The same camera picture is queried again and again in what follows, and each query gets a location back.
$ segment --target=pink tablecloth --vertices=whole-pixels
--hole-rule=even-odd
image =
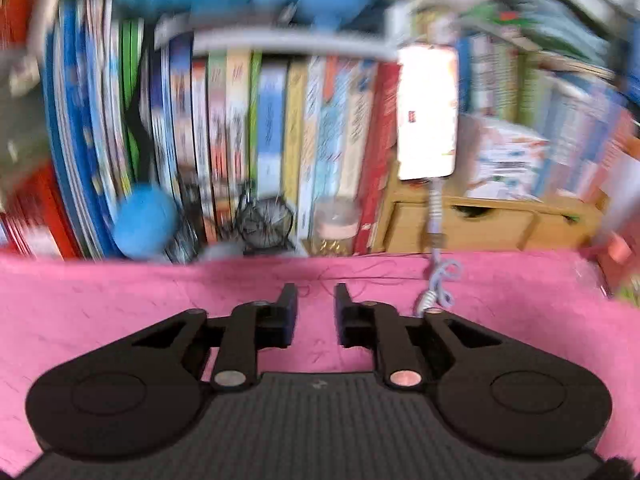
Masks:
[[[598,451],[640,458],[640,312],[605,300],[576,272],[573,253],[457,254],[453,310],[592,370],[614,399]],[[370,356],[338,346],[332,291],[346,282],[358,300],[411,312],[424,290],[419,256],[258,258],[191,267],[56,264],[0,258],[0,469],[17,474],[39,454],[24,415],[44,371],[186,308],[221,316],[238,303],[274,300],[299,287],[293,345],[262,352],[262,370],[366,369]]]

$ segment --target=blue sphere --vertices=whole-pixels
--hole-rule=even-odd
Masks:
[[[136,185],[120,205],[113,240],[125,256],[148,260],[162,253],[177,228],[174,199],[158,187]]]

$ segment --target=white cable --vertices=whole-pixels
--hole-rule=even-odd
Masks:
[[[434,178],[430,181],[429,218],[426,224],[427,235],[442,234],[442,180]],[[440,247],[431,248],[431,265],[429,288],[418,299],[416,316],[423,316],[428,308],[439,305],[450,308],[454,304],[453,295],[444,288],[444,280],[458,280],[462,273],[462,265],[456,260],[442,260]]]

